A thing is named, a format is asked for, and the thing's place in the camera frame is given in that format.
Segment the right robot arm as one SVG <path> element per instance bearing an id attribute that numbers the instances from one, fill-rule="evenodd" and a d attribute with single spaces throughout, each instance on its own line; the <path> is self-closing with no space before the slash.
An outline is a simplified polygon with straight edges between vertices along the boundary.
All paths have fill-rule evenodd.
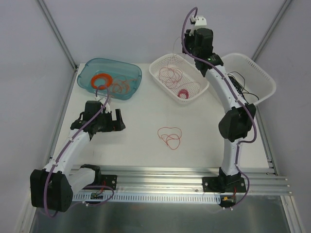
<path id="1" fill-rule="evenodd" d="M 239 155 L 242 143 L 251 129 L 255 129 L 256 108 L 239 94 L 226 73 L 224 63 L 213 52 L 213 31 L 199 28 L 182 30 L 182 52 L 195 60 L 196 68 L 214 88 L 225 115 L 218 124 L 224 139 L 224 157 L 219 175 L 208 181 L 207 186 L 215 192 L 228 192 L 238 185 L 242 173 Z"/>

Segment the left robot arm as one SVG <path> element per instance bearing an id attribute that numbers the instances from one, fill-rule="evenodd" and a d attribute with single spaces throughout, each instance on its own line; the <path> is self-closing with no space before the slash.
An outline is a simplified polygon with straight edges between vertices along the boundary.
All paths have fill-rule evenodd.
<path id="1" fill-rule="evenodd" d="M 65 212 L 73 196 L 85 187 L 97 189 L 103 184 L 101 169 L 84 164 L 73 175 L 70 171 L 82 150 L 97 133 L 119 132 L 126 128 L 121 110 L 115 110 L 116 119 L 107 102 L 89 100 L 79 117 L 72 122 L 70 132 L 59 154 L 42 169 L 30 175 L 31 204 L 45 212 Z"/>

